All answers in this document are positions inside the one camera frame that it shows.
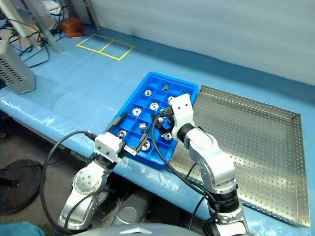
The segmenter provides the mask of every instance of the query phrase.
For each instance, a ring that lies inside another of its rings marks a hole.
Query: white wall
[[[315,0],[92,4],[101,27],[315,85]]]

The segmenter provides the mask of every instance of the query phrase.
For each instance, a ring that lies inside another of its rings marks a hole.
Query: stainless steel tray
[[[287,223],[310,227],[300,115],[207,86],[193,106],[196,126],[233,158],[242,202]],[[171,164],[193,162],[178,142]],[[191,175],[201,181],[196,167]]]

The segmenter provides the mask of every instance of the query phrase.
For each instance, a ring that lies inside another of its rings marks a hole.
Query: gray device
[[[34,73],[6,40],[0,40],[0,78],[17,94],[35,89]]]

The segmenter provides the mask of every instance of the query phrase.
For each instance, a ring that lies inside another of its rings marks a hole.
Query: blue cloth
[[[75,46],[92,33],[114,38],[135,48],[118,61]],[[36,73],[35,91],[16,95],[8,87],[1,89],[0,109],[54,140],[78,129],[99,134],[144,76],[156,71],[191,81],[199,87],[207,85],[300,113],[310,212],[314,214],[315,87],[111,30],[95,32],[93,28],[86,28],[86,35],[60,40],[64,51],[60,55],[51,51],[49,62],[33,69]],[[43,51],[28,60],[28,64],[46,58]],[[67,140],[64,145],[85,157],[93,152],[92,141],[83,135]],[[170,172],[156,170],[129,158],[124,158],[114,172],[189,212],[193,212],[200,199]],[[301,228],[247,207],[245,214],[250,230],[261,235],[315,235],[315,217],[312,218],[312,228]],[[197,216],[203,219],[209,216],[205,203]]]
[[[45,236],[45,233],[36,225],[29,222],[20,222],[0,225],[1,236]]]

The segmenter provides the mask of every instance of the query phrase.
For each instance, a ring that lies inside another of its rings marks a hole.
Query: blue plastic compartment tray
[[[163,90],[165,85],[169,85],[168,90]],[[146,90],[150,90],[152,95],[144,95]],[[110,132],[117,135],[120,130],[126,131],[127,134],[124,137],[124,141],[129,147],[135,148],[143,134],[139,129],[139,124],[145,123],[147,127],[152,128],[151,114],[158,115],[161,109],[168,107],[168,97],[177,97],[185,93],[190,94],[191,103],[194,103],[198,94],[198,85],[155,72],[148,73],[115,117],[120,116],[124,112],[127,112],[128,115],[118,127],[112,127]],[[157,111],[150,109],[150,104],[153,102],[156,102],[159,105]],[[132,109],[136,107],[141,109],[139,116],[134,116],[132,114]],[[169,127],[167,121],[168,119],[164,119],[162,123],[165,128]],[[166,160],[169,161],[173,155],[177,141],[174,139],[171,139],[170,141],[165,140],[161,137],[158,130],[155,131],[155,140],[159,150]],[[148,141],[151,144],[149,150],[140,151],[136,156],[127,153],[127,156],[157,169],[165,169],[165,163],[153,147],[152,129],[150,130]]]

